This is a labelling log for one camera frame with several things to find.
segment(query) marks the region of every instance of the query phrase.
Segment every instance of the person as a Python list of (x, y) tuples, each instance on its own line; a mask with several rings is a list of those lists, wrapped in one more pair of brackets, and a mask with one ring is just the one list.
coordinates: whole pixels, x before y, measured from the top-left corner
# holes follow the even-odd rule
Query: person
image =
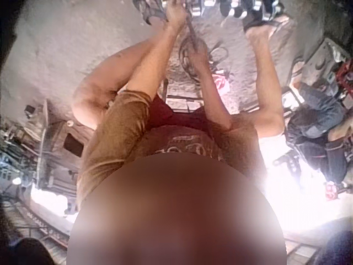
[[(256, 58), (256, 93), (259, 110), (230, 115), (218, 94), (208, 64), (207, 46), (189, 46), (189, 59), (197, 73), (204, 108), (191, 114), (173, 113), (158, 97), (174, 43), (188, 15), (184, 7), (169, 3), (167, 18), (149, 11), (146, 21), (156, 35), (108, 57), (87, 76), (74, 93), (73, 113), (95, 130), (85, 147), (77, 182), (78, 205), (105, 178), (139, 157), (165, 152), (191, 152), (223, 161), (258, 187), (265, 178), (259, 137), (284, 130), (281, 87), (271, 58), (269, 39), (289, 18), (249, 27), (248, 38)], [(126, 89), (116, 93), (125, 84)], [(114, 104), (108, 108), (108, 102)]]
[[(295, 72), (303, 65), (303, 61), (297, 62)], [(298, 90), (305, 105), (287, 124), (287, 145), (314, 170), (320, 170), (327, 182), (340, 184), (347, 173), (344, 140), (351, 134), (353, 116), (332, 96), (327, 82), (309, 86), (299, 74), (293, 77), (291, 87)]]
[(15, 229), (3, 205), (0, 193), (0, 257), (6, 265), (54, 265), (45, 246), (37, 239), (22, 237)]

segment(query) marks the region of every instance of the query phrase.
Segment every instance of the ground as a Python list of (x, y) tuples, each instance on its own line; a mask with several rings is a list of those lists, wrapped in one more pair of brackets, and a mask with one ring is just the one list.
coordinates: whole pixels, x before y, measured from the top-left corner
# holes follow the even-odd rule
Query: ground
[[(327, 4), (319, 0), (283, 2), (292, 21), (273, 37), (271, 49), (284, 86), (293, 58), (300, 54), (308, 58), (322, 40)], [(229, 50), (222, 67), (232, 73), (231, 91), (223, 100), (236, 113), (256, 100), (256, 68), (241, 20), (230, 17), (221, 26), (222, 21), (215, 6), (193, 23), (209, 46), (222, 40)], [(44, 98), (57, 117), (72, 119), (70, 103), (79, 82), (107, 56), (152, 34), (131, 0), (28, 0), (15, 32), (17, 40), (1, 74), (1, 114), (20, 122), (25, 121), (25, 105), (42, 103)], [(176, 45), (168, 93), (198, 96), (177, 54)]]

